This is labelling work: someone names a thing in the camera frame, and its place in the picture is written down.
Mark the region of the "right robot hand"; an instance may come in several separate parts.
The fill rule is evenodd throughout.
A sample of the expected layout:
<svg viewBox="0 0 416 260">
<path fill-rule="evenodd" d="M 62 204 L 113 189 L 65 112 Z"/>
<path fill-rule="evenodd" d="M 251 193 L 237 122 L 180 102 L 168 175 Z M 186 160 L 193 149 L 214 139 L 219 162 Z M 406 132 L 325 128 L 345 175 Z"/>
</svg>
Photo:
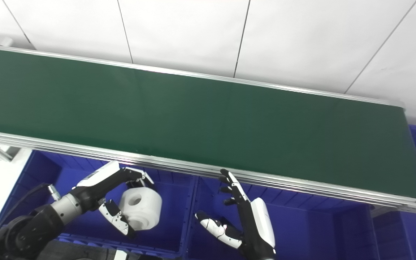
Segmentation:
<svg viewBox="0 0 416 260">
<path fill-rule="evenodd" d="M 221 169 L 220 173 L 218 179 L 226 184 L 220 191 L 231 194 L 223 204 L 237 207 L 242 231 L 227 222 L 211 218 L 202 210 L 195 213 L 196 220 L 217 240 L 238 250 L 247 260 L 274 260 L 275 235 L 265 202 L 261 198 L 250 200 L 229 170 Z"/>
</svg>

